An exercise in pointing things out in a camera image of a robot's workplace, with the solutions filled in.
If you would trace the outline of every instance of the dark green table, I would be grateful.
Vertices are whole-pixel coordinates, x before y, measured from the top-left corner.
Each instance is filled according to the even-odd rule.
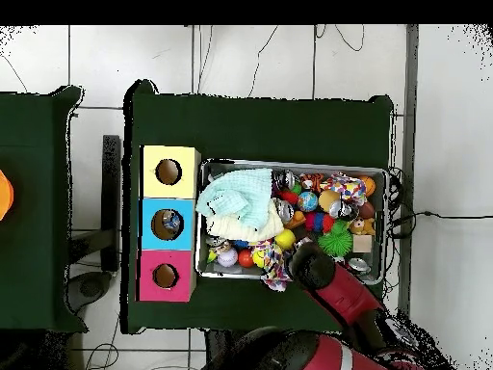
[[[0,93],[0,169],[14,200],[0,222],[0,328],[82,331],[65,305],[68,268],[67,124],[81,95]]]
[[[135,302],[140,145],[193,146],[202,159],[386,169],[392,101],[235,99],[165,95],[137,81],[124,101],[122,329],[336,330],[295,285],[275,293],[258,281],[198,277],[187,304]]]

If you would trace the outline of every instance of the round hole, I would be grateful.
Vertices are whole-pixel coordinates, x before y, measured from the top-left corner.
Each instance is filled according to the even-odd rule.
[[[178,272],[170,264],[161,264],[152,273],[152,279],[161,288],[171,288],[176,285]]]
[[[154,214],[150,228],[161,240],[174,240],[183,231],[184,221],[175,210],[159,210]]]
[[[161,183],[169,186],[178,183],[181,179],[180,164],[172,159],[162,160],[156,167],[156,177]]]

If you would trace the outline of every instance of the towel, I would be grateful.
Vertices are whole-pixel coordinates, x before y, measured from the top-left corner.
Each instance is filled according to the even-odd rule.
[[[275,209],[274,199],[269,201],[269,217],[266,224],[259,230],[242,225],[236,215],[210,216],[207,218],[207,233],[227,240],[264,241],[273,238],[284,230]]]
[[[243,225],[261,229],[268,219],[271,193],[271,169],[229,172],[204,189],[195,210],[205,217],[236,214]]]

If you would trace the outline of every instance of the blue ball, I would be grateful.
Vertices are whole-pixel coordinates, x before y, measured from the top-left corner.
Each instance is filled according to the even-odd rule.
[[[313,211],[319,205],[319,199],[313,192],[302,192],[298,197],[299,210],[304,212]]]

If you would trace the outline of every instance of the yellow ball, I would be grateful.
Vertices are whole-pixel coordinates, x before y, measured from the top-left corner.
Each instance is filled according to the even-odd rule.
[[[255,265],[259,268],[264,268],[264,252],[263,251],[257,251],[253,253],[253,256],[251,257],[253,259],[253,262]]]
[[[275,236],[274,241],[283,250],[289,250],[293,244],[295,244],[297,238],[295,237],[295,233],[293,231],[284,228],[284,231]]]

